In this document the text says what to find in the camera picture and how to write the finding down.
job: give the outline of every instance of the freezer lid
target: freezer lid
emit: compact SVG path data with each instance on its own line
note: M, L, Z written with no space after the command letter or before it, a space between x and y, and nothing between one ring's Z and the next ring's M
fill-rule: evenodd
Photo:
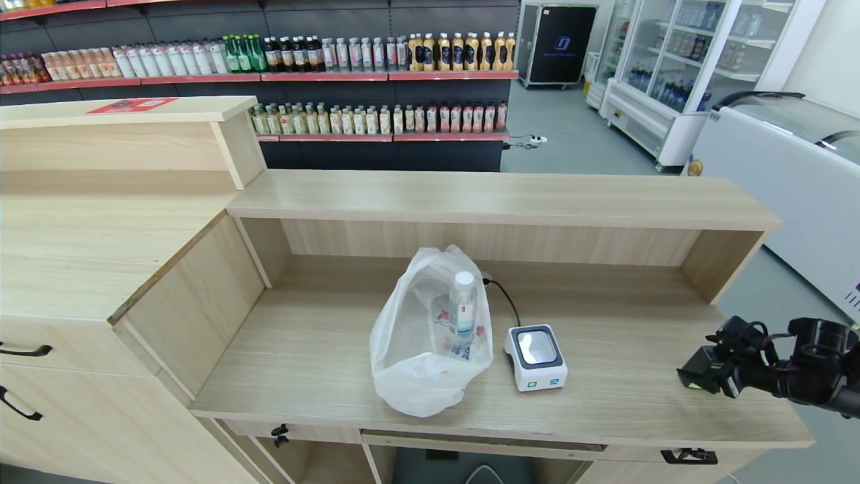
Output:
M860 164L860 120L793 92L745 92L714 109L734 109Z

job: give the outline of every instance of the red sign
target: red sign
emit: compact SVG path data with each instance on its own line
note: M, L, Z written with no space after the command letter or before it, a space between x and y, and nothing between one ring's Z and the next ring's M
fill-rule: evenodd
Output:
M122 101L112 102L107 106L102 106L98 109L89 111L88 115L97 115L100 113L142 113L144 111L153 110L159 106L163 106L168 102L173 102L179 99L178 97L144 97L141 99L123 99Z

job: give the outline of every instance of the green bottle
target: green bottle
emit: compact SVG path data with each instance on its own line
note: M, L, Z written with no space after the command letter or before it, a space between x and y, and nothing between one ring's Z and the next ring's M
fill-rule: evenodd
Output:
M247 35L244 35L241 39L238 35L233 36L236 41L236 45L238 48L238 57L239 57L239 70L242 72L252 72L251 69L251 52L250 52L250 41Z
M227 47L227 70L236 74L242 70L239 68L239 52L236 42L230 35L222 37L224 45Z
M259 35L251 35L251 46L254 48L254 69L257 72L268 71L268 59L266 59L266 53L263 52Z

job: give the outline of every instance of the plastic bag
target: plastic bag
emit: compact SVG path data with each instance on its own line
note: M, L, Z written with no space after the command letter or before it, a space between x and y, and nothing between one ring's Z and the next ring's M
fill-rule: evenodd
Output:
M475 276L475 330L458 347L448 294L454 275ZM377 394L398 412L429 417L457 405L466 385L493 362L487 292L481 271L457 246L421 248L397 280L371 332Z

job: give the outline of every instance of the drawer handle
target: drawer handle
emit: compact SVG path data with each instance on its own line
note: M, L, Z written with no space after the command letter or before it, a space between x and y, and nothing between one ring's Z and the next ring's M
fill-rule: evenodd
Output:
M1 402L5 403L6 406L11 408L12 410L15 410L15 413L17 413L18 415L21 415L23 418L25 418L27 420L35 420L37 422L39 420L42 420L42 414L41 413L33 412L33 413L27 415L26 413L22 412L21 410L18 410L17 407L15 407L11 403L9 403L9 401L6 400L6 392L7 391L8 390L6 389L6 387L4 387L3 385L0 385L0 401Z
M671 450L661 450L660 453L667 464L715 466L720 463L713 450L685 447L680 449L677 456Z
M43 357L51 352L53 348L48 346L47 344L43 344L39 348L36 348L34 351L8 351L8 350L0 350L0 353L4 355L15 355L17 357Z

